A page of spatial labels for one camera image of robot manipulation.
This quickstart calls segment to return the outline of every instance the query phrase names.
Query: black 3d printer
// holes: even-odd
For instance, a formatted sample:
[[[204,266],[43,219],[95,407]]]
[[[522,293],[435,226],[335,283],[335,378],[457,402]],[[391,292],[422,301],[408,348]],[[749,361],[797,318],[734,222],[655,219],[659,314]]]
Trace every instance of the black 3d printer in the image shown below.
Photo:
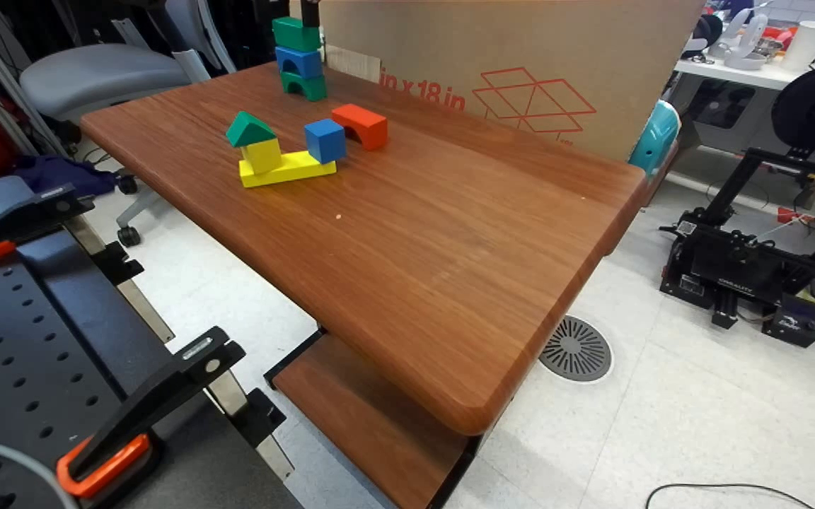
[[[710,307],[712,323],[730,328],[737,304],[749,301],[760,314],[760,331],[791,341],[815,341],[815,299],[797,297],[815,286],[815,252],[791,255],[771,241],[720,229],[732,217],[732,200],[760,169],[795,180],[795,204],[802,205],[815,190],[815,71],[785,85],[771,105],[774,136],[788,143],[785,156],[746,149],[734,173],[706,205],[689,208],[676,226],[671,258],[661,270],[661,292]]]

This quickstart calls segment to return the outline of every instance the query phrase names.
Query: blue block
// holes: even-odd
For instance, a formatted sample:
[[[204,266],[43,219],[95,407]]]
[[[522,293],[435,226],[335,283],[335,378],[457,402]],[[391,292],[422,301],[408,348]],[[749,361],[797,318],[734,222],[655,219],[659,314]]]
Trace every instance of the blue block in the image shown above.
[[[320,122],[304,125],[302,139],[304,139],[304,149],[320,163],[345,159],[345,126],[331,122],[331,118],[320,118]]]
[[[297,74],[299,78],[321,75],[320,50],[292,50],[276,45],[273,62],[283,74]]]

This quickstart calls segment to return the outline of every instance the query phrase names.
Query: yellow block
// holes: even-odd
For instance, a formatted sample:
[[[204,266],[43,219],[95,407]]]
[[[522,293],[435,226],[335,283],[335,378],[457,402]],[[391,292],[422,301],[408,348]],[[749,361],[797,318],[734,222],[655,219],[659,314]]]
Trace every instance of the yellow block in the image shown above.
[[[302,178],[316,178],[316,174],[331,174],[335,173],[335,163],[320,163],[309,149],[299,153],[283,153],[280,163],[269,173],[253,173],[253,166],[239,159],[238,160],[238,174],[242,185],[269,185],[269,183],[283,183],[283,180],[302,180]]]
[[[280,163],[283,149],[276,139],[260,142],[260,143],[245,143],[242,159],[251,163],[253,173],[269,173]]]

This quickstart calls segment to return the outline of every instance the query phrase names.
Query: floor drain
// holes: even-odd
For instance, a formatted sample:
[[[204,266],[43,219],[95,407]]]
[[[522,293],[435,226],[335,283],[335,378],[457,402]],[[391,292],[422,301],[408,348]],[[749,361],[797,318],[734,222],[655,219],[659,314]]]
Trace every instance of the floor drain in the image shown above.
[[[609,374],[611,351],[596,328],[583,318],[566,316],[548,337],[539,361],[562,378],[593,382]]]

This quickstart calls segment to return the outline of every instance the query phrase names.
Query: perforated plate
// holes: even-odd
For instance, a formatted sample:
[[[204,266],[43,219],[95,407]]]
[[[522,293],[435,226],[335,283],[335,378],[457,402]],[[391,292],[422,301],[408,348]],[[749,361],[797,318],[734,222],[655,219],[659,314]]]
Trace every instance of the perforated plate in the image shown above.
[[[546,341],[539,361],[562,378],[593,382],[609,374],[611,351],[596,328],[566,316]]]
[[[0,266],[0,443],[45,465],[118,407],[75,333],[21,263]],[[48,485],[0,458],[9,506],[52,506]]]

